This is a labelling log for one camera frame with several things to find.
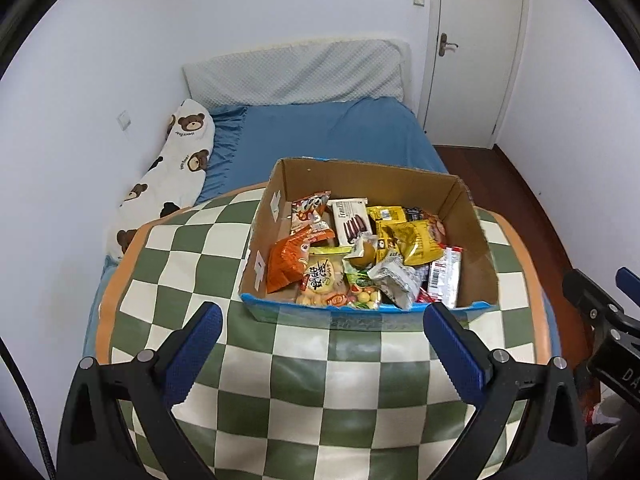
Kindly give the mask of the red white snack pack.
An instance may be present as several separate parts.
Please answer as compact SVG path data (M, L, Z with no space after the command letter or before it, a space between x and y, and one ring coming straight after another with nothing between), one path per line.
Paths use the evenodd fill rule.
M457 307L462 252L461 247L446 247L442 256L431 263L428 274L428 298L441 302L448 309Z

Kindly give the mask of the white silver snack packet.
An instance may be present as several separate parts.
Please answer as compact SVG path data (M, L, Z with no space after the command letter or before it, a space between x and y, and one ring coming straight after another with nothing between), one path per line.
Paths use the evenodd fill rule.
M407 266L399 252L389 252L385 258L367 270L375 286L401 310L410 310L418 299L430 265Z

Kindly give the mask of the green snack packet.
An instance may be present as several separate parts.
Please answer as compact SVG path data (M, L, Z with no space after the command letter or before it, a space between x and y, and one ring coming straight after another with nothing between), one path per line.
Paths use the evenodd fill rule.
M345 271L345 281L348 287L347 305L349 307L360 310L378 310L382 300L382 292L369 278L367 271Z

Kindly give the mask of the small yellow snack packet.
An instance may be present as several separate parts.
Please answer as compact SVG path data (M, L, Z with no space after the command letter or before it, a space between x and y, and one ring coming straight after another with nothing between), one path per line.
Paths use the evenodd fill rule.
M384 224L378 234L386 239L389 248L401 254L406 266L423 266L438 260L444 253L427 220Z

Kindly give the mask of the orange snack bag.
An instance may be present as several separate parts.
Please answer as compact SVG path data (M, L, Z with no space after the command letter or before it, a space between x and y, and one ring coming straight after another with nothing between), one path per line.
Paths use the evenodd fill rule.
M274 244L267 263L266 293L272 294L300 281L307 269L311 227L296 231Z

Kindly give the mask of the yellow cookie bag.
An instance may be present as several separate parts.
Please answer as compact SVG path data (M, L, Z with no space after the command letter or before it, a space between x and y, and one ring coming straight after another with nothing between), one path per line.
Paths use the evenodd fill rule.
M347 306L349 286L345 281L343 259L349 252L348 246L311 247L296 304L313 308Z

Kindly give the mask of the long yellow snack bag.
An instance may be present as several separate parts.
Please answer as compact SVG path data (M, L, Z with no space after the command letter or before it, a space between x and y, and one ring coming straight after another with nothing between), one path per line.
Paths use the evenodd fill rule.
M397 246L393 226L405 223L407 217L401 206L370 206L367 213L376 235L376 261L382 261Z

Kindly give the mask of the white chocolate biscuit pack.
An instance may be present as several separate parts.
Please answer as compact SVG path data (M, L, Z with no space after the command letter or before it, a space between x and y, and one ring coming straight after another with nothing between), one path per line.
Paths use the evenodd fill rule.
M341 246L352 246L360 234L373 233L366 198L329 200L328 206L333 214L334 232Z

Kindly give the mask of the panda snack bag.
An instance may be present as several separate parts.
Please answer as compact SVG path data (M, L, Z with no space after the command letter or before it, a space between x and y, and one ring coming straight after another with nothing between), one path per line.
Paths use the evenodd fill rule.
M291 208L290 234L302 236L309 244L333 240L335 233L323 219L330 197L330 191L321 191L294 200Z

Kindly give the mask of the small red snack packet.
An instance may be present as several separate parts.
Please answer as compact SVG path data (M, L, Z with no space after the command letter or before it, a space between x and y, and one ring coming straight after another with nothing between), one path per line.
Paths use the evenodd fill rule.
M416 297L416 302L418 304L431 304L432 302L437 300L437 296L430 295L424 288L419 289L418 296Z

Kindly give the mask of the brown snack packet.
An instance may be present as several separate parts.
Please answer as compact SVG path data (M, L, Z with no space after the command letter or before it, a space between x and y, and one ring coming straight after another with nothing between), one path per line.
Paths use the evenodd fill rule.
M436 214L427 214L425 220L428 224L428 232L430 232L432 239L439 245L447 246L448 237L446 229Z

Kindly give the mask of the round yellow jelly cup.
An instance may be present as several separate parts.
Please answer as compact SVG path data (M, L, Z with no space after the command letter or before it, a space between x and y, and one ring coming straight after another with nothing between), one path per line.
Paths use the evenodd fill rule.
M345 260L356 269L369 269L376 261L375 242L367 238L358 238Z

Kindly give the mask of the black snack bag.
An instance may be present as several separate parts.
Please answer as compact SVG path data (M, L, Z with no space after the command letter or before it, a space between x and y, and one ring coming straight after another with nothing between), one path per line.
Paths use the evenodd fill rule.
M404 213L407 221L426 220L428 213L419 207L405 207Z

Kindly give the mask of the bear print pillow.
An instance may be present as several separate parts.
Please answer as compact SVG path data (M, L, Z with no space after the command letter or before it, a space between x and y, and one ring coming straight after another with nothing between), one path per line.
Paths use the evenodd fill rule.
M108 228L106 254L120 260L140 226L192 206L204 185L215 139L212 116L186 99L171 114L166 142L149 170L130 188Z

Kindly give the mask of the blue bed sheet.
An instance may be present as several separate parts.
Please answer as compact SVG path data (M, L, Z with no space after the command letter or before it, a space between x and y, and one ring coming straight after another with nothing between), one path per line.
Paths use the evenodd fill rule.
M358 160L441 172L447 169L416 116L394 98L290 105L226 105L215 124L199 205L264 182L281 158Z

